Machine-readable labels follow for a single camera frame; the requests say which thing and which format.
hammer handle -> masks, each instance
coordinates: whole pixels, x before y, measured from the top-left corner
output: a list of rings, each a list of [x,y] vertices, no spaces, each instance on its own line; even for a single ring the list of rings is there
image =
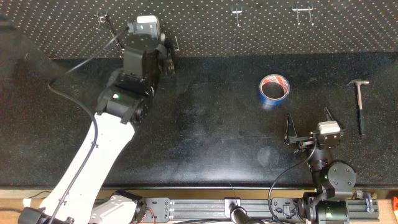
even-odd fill
[[[359,124],[359,135],[365,137],[365,120],[363,117],[362,109],[358,110],[358,124]]]

roll of tape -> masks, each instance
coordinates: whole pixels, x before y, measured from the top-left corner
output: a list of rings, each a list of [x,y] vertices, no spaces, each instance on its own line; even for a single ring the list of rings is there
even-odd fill
[[[270,82],[274,82],[279,84],[283,90],[284,90],[284,95],[280,98],[271,98],[267,95],[264,94],[263,91],[263,86],[267,83]],[[286,100],[287,96],[290,93],[290,85],[289,82],[287,81],[287,79],[285,77],[283,77],[282,75],[276,75],[276,74],[272,74],[272,75],[267,75],[266,77],[264,77],[261,82],[260,82],[260,86],[259,86],[259,96],[260,96],[260,102],[263,105],[268,105],[268,106],[277,106],[279,104],[281,104],[283,101]]]

black pegboard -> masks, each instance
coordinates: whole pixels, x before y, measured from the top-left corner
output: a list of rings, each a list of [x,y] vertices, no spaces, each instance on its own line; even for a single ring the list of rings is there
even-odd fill
[[[313,6],[312,19],[293,7]],[[241,27],[231,7],[243,8]],[[398,51],[398,2],[364,0],[3,0],[0,12],[50,58],[87,58],[110,38],[97,27],[105,10],[116,29],[156,15],[179,57]],[[100,57],[121,57],[116,44]]]

wooden surface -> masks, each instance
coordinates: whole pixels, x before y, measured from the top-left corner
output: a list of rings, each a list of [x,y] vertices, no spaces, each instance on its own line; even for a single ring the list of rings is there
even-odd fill
[[[132,190],[135,193],[140,194],[143,197],[170,197],[170,198],[224,198],[224,197],[234,197],[234,192],[232,190],[202,190],[198,194],[198,190]],[[0,209],[2,208],[12,208],[16,210],[22,210],[24,208],[23,199],[16,198],[29,197],[37,194],[40,190],[0,190],[0,198],[4,197],[14,197],[11,199],[0,199]],[[98,198],[106,198],[114,192],[113,190],[102,190],[98,194]],[[235,194],[237,197],[244,199],[254,199],[254,198],[267,198],[266,190],[236,190]],[[273,197],[301,197],[303,191],[293,191],[293,190],[276,190]],[[48,195],[47,193],[39,195],[38,198],[42,198]],[[31,207],[38,208],[43,199],[32,199]],[[378,200],[380,209],[380,222],[351,222],[353,224],[365,223],[365,224],[397,224],[394,213],[392,212],[392,202],[391,200]],[[19,214],[15,212],[0,212],[0,223],[1,224],[15,224],[18,221]]]

black tabletop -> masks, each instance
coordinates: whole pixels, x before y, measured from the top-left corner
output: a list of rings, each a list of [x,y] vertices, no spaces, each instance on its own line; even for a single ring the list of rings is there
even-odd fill
[[[48,59],[1,45],[0,187],[54,187],[85,138],[90,119],[54,95],[47,83],[79,60]],[[116,159],[104,187],[267,188],[286,168],[305,159],[283,144],[286,114],[299,136],[325,120],[329,107],[347,127],[333,150],[357,171],[359,188],[398,187],[397,54],[311,54],[178,58],[177,73],[162,77],[154,106]],[[94,108],[118,59],[96,59],[55,87]],[[259,104],[268,74],[290,82],[287,100],[273,110]],[[364,78],[367,138],[360,140],[356,96],[346,84]],[[308,167],[277,184],[312,188]]]

